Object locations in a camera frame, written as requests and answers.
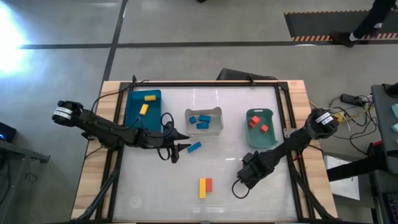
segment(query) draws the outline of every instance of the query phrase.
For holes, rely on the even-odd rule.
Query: floor mat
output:
[[[354,31],[369,11],[287,12],[285,20],[293,41],[330,41],[329,33]],[[377,37],[363,39],[398,39],[398,12],[391,12]]]

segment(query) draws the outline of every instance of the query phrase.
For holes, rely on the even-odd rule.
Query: blue tray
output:
[[[144,97],[147,95],[155,95],[156,101],[145,101]],[[146,103],[149,105],[147,114],[141,116],[139,111],[142,105]],[[130,126],[140,116],[142,124],[149,131],[161,131],[162,125],[160,116],[162,114],[162,94],[160,90],[148,91],[131,91],[127,97],[126,115],[124,117],[125,127]],[[137,121],[134,124],[135,128],[141,128],[141,122]]]

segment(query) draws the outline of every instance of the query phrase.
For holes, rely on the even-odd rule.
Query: concrete floor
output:
[[[61,222],[70,218],[86,141],[77,128],[54,124],[58,100],[86,107],[98,96],[109,49],[15,50],[21,44],[108,44],[122,1],[13,0],[0,2],[0,121],[15,127],[16,144],[50,154],[32,164],[39,180],[25,182],[12,223]],[[368,9],[372,0],[129,0],[119,43],[291,40],[284,12]],[[327,106],[348,93],[368,95],[370,86],[395,83],[398,45],[192,47],[117,49],[110,80],[214,80],[224,67],[280,80],[305,80],[309,98]],[[352,133],[361,129],[352,125]],[[339,136],[348,136],[346,127]],[[355,143],[365,149],[376,132]],[[348,141],[322,141],[326,152],[362,155]],[[340,218],[371,222],[365,202],[336,198]]]

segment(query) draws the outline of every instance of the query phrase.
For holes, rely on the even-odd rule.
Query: shoe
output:
[[[350,41],[349,39],[349,32],[337,32],[337,31],[333,31],[330,36],[333,39],[333,42],[336,44],[341,44],[344,45],[346,47],[352,48],[354,47],[355,42],[354,41]]]

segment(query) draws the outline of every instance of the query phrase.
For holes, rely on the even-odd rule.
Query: red cube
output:
[[[260,123],[260,118],[257,116],[253,116],[251,118],[251,122],[253,122],[254,124],[258,124],[258,123]]]
[[[249,126],[250,126],[250,128],[254,128],[254,127],[256,127],[256,123],[254,123],[253,121],[250,121],[250,123],[249,123]]]
[[[261,131],[262,131],[263,133],[266,133],[266,132],[268,131],[268,126],[266,126],[265,124],[263,124],[263,125],[261,126]]]

